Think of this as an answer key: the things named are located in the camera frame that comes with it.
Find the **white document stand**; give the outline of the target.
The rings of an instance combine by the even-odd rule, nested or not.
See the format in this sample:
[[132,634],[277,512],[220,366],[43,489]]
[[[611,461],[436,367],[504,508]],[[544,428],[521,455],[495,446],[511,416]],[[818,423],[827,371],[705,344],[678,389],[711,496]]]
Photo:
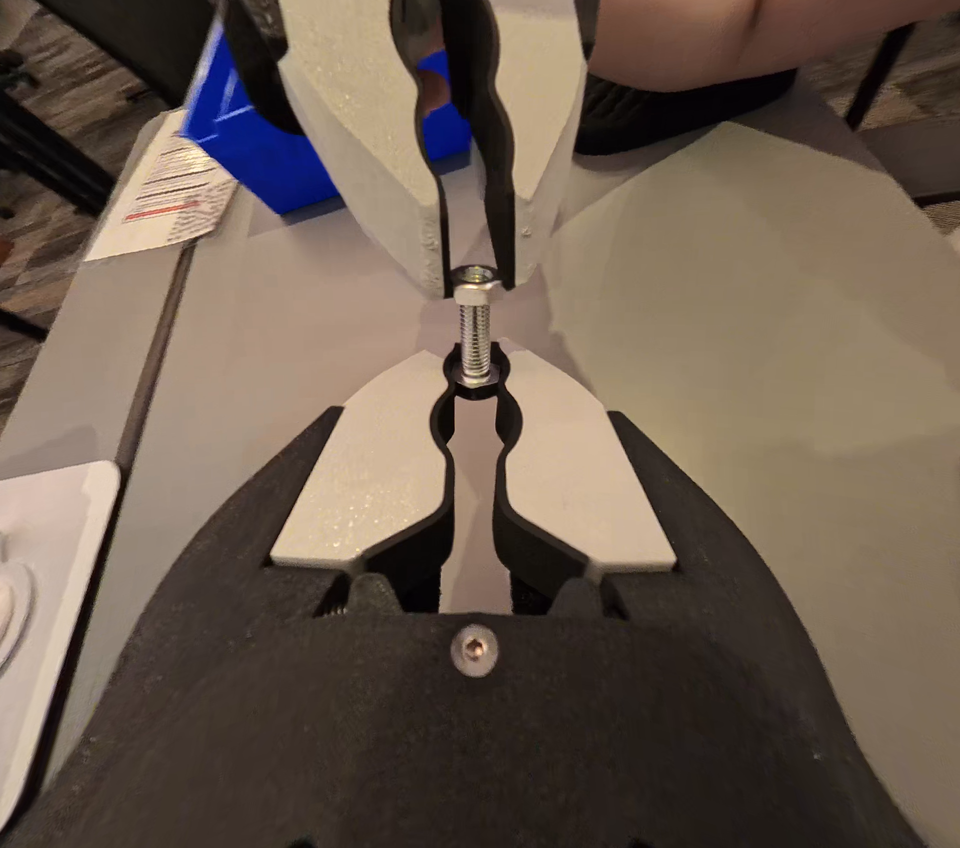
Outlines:
[[1,824],[15,813],[121,484],[110,460],[1,482]]

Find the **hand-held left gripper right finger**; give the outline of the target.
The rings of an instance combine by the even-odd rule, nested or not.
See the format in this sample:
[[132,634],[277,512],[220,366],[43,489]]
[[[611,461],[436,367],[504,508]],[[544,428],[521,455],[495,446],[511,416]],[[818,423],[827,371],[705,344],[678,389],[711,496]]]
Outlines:
[[677,557],[604,405],[519,346],[501,347],[493,537],[515,576],[672,571]]

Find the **silver hex bolt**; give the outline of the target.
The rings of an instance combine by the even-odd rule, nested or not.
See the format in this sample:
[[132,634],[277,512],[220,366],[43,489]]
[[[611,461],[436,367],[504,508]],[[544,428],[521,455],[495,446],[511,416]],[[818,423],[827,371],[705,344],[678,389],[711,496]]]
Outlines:
[[491,307],[500,286],[498,273],[491,266],[467,265],[454,269],[451,277],[459,312],[460,364],[467,375],[485,375],[494,364]]

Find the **printed paper sheet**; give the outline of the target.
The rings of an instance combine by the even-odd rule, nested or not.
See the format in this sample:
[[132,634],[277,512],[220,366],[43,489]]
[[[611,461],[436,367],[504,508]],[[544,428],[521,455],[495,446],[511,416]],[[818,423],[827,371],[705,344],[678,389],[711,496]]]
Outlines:
[[119,183],[83,257],[85,263],[175,246],[219,226],[237,180],[182,135],[171,113]]

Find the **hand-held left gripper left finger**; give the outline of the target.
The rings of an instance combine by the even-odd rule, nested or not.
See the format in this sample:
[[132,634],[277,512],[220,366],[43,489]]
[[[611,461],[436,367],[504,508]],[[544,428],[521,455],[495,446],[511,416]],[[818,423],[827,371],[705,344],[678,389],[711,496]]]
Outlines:
[[[453,468],[444,432],[450,381],[438,355],[419,351],[358,389],[342,406],[270,550],[278,566],[345,573],[387,568],[436,573],[450,554],[443,526],[452,501]],[[412,565],[405,542],[440,530],[438,554]]]

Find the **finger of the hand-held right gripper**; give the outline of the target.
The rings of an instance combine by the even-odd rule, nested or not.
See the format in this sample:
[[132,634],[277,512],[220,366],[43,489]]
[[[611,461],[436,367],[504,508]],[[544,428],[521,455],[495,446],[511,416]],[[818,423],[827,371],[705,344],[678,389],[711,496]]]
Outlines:
[[426,159],[419,82],[394,38],[394,0],[278,0],[282,83],[363,231],[429,298],[450,294],[445,200]]
[[492,42],[473,116],[486,226],[514,290],[535,275],[566,196],[587,62],[575,0],[479,0],[479,22]]

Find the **black wrist rest pad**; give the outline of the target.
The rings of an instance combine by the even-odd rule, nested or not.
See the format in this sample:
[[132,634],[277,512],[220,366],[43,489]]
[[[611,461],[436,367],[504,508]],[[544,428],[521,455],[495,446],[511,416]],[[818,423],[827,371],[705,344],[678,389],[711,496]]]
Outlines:
[[654,145],[762,108],[791,90],[797,69],[675,92],[586,80],[574,151],[608,156]]

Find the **blue plastic bin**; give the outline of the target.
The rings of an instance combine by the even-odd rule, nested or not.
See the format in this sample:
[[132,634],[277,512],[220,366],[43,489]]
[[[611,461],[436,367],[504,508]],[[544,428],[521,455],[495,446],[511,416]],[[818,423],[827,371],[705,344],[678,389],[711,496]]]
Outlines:
[[208,31],[184,107],[181,133],[275,214],[343,201],[306,136],[275,127],[255,109],[234,64],[223,25]]

